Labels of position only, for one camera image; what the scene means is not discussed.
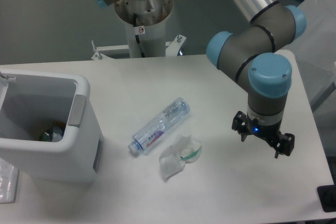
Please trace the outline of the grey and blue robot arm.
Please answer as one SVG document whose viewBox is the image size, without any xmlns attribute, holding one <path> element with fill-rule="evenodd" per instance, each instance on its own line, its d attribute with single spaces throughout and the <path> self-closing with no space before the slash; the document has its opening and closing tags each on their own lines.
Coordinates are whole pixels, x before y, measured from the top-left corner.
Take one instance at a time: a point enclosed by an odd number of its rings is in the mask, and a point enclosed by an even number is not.
<svg viewBox="0 0 336 224">
<path fill-rule="evenodd" d="M 172 10 L 172 0 L 95 0 L 101 7 L 114 6 L 129 29 L 132 58 L 164 57 L 165 33 L 159 30 Z M 232 129 L 244 140 L 253 135 L 264 140 L 276 155 L 289 156 L 295 137 L 281 133 L 280 125 L 292 67 L 278 49 L 301 36 L 306 28 L 304 13 L 278 0 L 233 0 L 249 21 L 239 35 L 223 31 L 208 43 L 209 61 L 248 94 L 248 110 L 237 112 Z"/>
</svg>

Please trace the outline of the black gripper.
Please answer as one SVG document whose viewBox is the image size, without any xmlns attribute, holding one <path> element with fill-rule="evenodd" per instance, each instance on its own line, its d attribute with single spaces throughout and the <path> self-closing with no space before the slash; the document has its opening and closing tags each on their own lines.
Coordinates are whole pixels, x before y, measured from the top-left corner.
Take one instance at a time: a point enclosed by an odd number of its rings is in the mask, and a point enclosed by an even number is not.
<svg viewBox="0 0 336 224">
<path fill-rule="evenodd" d="M 275 158 L 279 155 L 290 156 L 295 146 L 295 136 L 291 133 L 280 132 L 281 121 L 276 123 L 266 122 L 252 115 L 238 111 L 233 118 L 232 130 L 237 131 L 244 142 L 246 137 L 253 135 L 266 141 L 270 146 L 275 146 Z"/>
</svg>

